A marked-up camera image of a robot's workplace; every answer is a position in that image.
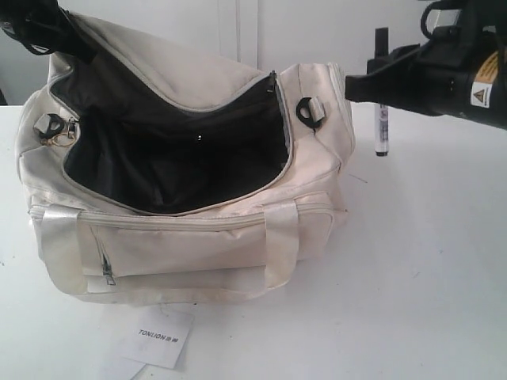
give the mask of bag opening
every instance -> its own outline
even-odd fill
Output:
[[[283,172],[289,141],[273,76],[213,112],[188,112],[88,41],[94,61],[62,55],[72,71],[51,87],[80,116],[63,165],[70,179],[139,211],[179,214],[247,196]]]

